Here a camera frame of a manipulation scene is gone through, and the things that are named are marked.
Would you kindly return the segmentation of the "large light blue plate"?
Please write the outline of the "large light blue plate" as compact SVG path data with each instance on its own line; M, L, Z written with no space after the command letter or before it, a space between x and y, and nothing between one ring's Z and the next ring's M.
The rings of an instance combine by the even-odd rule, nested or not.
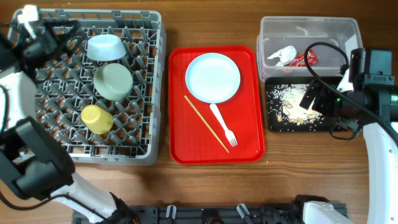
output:
M229 57L207 53L190 62L185 72L185 83L196 99L217 104L235 95L241 84L241 74Z

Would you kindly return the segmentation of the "green bowl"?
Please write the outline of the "green bowl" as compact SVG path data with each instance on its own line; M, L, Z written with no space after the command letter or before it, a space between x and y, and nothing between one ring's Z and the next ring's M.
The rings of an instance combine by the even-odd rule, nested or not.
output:
M112 101L125 99L133 86L131 72L118 63L100 66L95 71L93 81L97 92Z

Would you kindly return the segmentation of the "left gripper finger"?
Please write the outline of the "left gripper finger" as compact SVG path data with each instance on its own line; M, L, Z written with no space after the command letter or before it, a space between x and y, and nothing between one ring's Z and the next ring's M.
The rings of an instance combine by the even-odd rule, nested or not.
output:
M45 21L44 27L47 29L53 29L54 27L71 27L72 31L79 30L80 22L79 21Z
M86 40L86 33L82 30L70 30L67 33L55 34L58 47L55 50L54 57L60 58L63 54L71 57Z

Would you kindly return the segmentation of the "white plastic fork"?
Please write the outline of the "white plastic fork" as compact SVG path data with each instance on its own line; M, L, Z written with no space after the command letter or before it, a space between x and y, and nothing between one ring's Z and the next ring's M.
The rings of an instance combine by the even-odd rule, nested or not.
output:
M221 115L221 112L218 109L217 105L216 104L210 104L210 110L212 111L212 113L214 114L214 116L216 117L218 122L220 123L221 127L223 128L225 136L226 136L228 142L233 147L237 146L238 142L237 142L236 136L234 135L234 133L230 129L228 129L228 127L227 127L227 125L226 125L226 123L225 123L225 121L224 121L224 119L223 119L223 117Z

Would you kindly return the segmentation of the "wooden chopstick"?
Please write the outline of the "wooden chopstick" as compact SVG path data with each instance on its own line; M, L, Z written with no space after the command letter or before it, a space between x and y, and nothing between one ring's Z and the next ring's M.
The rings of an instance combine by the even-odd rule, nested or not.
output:
M224 148L224 150L229 154L230 151L229 149L225 146L225 144L222 142L222 140L218 137L218 135L215 133L215 131L212 129L212 127L208 124L208 122L206 121L206 119L202 116L202 114L197 110L197 108L195 107L195 105L191 102L191 100L189 99L189 97L187 95L183 96L185 98L185 100L187 101L187 103L191 106L191 108L194 110L194 112L196 112L196 114L199 116L199 118L202 120L202 122L205 124L205 126L209 129L209 131L211 132L211 134L215 137L215 139L221 144L221 146Z

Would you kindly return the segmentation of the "white napkin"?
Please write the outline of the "white napkin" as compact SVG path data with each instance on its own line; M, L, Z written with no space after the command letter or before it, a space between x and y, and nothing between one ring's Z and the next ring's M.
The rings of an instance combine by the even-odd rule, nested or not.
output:
M295 57L297 56L297 50L293 45L286 46L272 55L268 56L267 59L275 59L279 58L279 61L276 63L276 66L284 66L288 65Z

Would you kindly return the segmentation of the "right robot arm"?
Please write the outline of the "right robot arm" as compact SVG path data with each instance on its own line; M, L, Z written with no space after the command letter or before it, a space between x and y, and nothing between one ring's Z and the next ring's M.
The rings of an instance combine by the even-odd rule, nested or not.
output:
M368 223L397 223L397 86L392 75L392 52L358 48L344 55L339 73L352 90L333 87L314 71L308 61L311 44L303 60L313 80L300 106L325 115L330 131L339 126L365 139L369 162Z

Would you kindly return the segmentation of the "small light blue bowl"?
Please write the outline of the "small light blue bowl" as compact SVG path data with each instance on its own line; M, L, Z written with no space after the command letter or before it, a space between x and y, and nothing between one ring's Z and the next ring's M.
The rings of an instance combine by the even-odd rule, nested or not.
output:
M120 37L113 34L101 34L88 40L87 57L94 61L113 61L126 55Z

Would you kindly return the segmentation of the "food scraps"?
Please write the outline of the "food scraps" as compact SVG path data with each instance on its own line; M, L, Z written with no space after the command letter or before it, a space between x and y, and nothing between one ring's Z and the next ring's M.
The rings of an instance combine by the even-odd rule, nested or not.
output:
M299 106L309 84L281 84L267 87L267 115L271 131L315 131L325 119L312 109Z

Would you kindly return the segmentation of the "yellow plastic cup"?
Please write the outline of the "yellow plastic cup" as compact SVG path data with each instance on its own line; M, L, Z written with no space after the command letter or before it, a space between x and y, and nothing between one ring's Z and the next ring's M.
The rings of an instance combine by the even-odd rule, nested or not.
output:
M82 109L81 120L95 134L107 133L113 126L113 117L97 105L88 105Z

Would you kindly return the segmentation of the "red snack wrapper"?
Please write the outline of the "red snack wrapper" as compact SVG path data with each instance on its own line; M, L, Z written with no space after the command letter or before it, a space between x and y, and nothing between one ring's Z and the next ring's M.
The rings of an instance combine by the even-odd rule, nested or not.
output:
M315 52L310 49L307 54L307 60L309 65L318 63L318 57ZM290 63L290 67L305 67L304 53L297 55Z

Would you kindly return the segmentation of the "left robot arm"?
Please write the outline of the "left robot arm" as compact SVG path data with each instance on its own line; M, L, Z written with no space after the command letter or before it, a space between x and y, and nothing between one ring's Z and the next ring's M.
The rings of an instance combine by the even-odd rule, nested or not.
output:
M33 39L17 46L1 37L1 180L20 199L39 200L29 210L54 201L90 223L139 223L123 200L79 175L69 153L37 121L36 69L63 54L72 55L68 43L80 34L78 21L42 25L45 31L40 33L26 22Z

